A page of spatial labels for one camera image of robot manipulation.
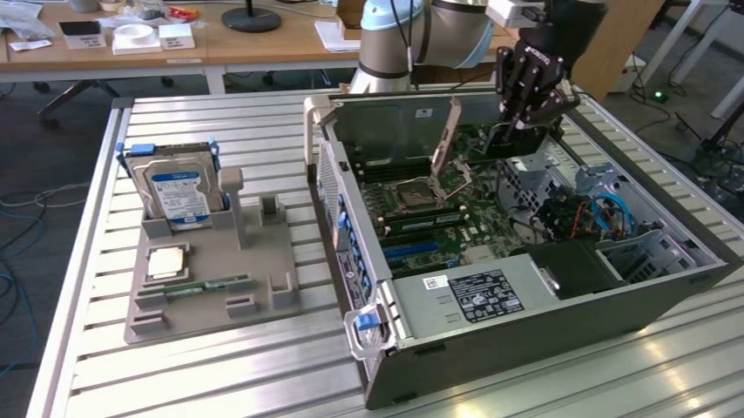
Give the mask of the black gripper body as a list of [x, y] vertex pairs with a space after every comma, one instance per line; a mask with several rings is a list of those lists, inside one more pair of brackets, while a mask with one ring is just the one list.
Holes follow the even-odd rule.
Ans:
[[533, 28], [518, 31], [517, 49], [530, 47], [541, 54], [538, 58], [530, 51], [527, 55], [541, 63], [560, 57], [564, 76], [570, 78], [576, 62], [584, 55], [600, 24], [605, 18], [604, 1], [546, 1], [546, 18]]

